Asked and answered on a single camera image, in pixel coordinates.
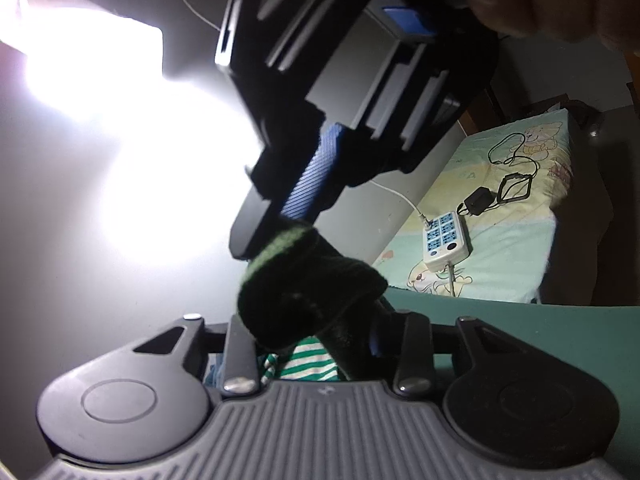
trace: ribbed surface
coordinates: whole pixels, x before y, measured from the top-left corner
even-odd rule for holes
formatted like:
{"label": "ribbed surface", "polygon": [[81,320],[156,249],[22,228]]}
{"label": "ribbed surface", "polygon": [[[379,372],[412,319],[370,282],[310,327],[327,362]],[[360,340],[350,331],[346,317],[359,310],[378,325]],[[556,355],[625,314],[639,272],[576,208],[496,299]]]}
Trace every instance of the ribbed surface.
{"label": "ribbed surface", "polygon": [[438,409],[381,383],[275,381],[222,404],[188,447],[128,470],[56,461],[40,480],[617,480],[602,460],[557,472],[513,470],[460,447]]}
{"label": "ribbed surface", "polygon": [[338,154],[338,138],[344,126],[335,123],[320,137],[316,152],[282,208],[287,218],[303,219],[329,174]]}

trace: green table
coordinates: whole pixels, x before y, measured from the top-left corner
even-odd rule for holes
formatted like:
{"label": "green table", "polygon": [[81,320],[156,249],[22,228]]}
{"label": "green table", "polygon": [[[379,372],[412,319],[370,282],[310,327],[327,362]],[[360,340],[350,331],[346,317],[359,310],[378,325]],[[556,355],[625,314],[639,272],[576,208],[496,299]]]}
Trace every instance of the green table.
{"label": "green table", "polygon": [[420,312],[434,323],[478,317],[599,378],[620,404],[606,460],[629,480],[640,479],[640,307],[498,303],[396,288],[386,298],[395,309]]}

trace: light green bedding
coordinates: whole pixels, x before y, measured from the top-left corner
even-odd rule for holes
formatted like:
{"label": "light green bedding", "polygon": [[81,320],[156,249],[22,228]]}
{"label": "light green bedding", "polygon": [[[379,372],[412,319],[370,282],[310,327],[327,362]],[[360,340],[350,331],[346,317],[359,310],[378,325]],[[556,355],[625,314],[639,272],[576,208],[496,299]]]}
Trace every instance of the light green bedding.
{"label": "light green bedding", "polygon": [[[463,218],[472,252],[455,268],[455,293],[481,300],[586,304],[595,281],[597,243],[609,224],[611,206],[586,138],[566,110],[467,137],[418,208],[428,218],[434,218],[455,211],[478,187],[497,192],[505,175],[532,173],[533,163],[524,159],[516,159],[510,166],[494,166],[488,161],[491,147],[515,132],[526,136],[517,154],[527,155],[540,165],[531,196],[480,216]],[[504,160],[520,142],[519,136],[513,137],[492,157]],[[592,194],[588,200],[583,188]],[[575,232],[573,239],[558,239],[560,221],[575,227],[570,229]],[[560,243],[564,244],[562,251],[557,246]],[[574,246],[575,258],[567,256],[565,249]],[[554,254],[559,254],[557,259],[562,261],[562,276],[547,279],[550,267],[557,267],[549,263]],[[374,266],[391,286],[450,294],[448,274],[433,274],[422,262],[422,223],[416,213]],[[543,286],[545,279],[548,286]]]}

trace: mattress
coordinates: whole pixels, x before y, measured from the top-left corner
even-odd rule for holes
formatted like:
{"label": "mattress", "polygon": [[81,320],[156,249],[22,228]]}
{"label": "mattress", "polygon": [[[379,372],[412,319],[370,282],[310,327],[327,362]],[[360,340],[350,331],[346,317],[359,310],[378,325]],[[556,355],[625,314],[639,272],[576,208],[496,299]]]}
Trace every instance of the mattress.
{"label": "mattress", "polygon": [[[428,218],[455,211],[478,187],[498,191],[503,177],[533,173],[516,158],[494,165],[489,150],[512,133],[492,157],[515,153],[540,168],[526,200],[465,216],[470,256],[454,269],[454,293],[478,300],[589,304],[596,280],[597,247],[612,219],[612,206],[588,146],[567,110],[467,137],[418,204]],[[422,261],[422,223],[414,212],[374,266],[390,286],[449,296],[448,272],[433,273]]]}

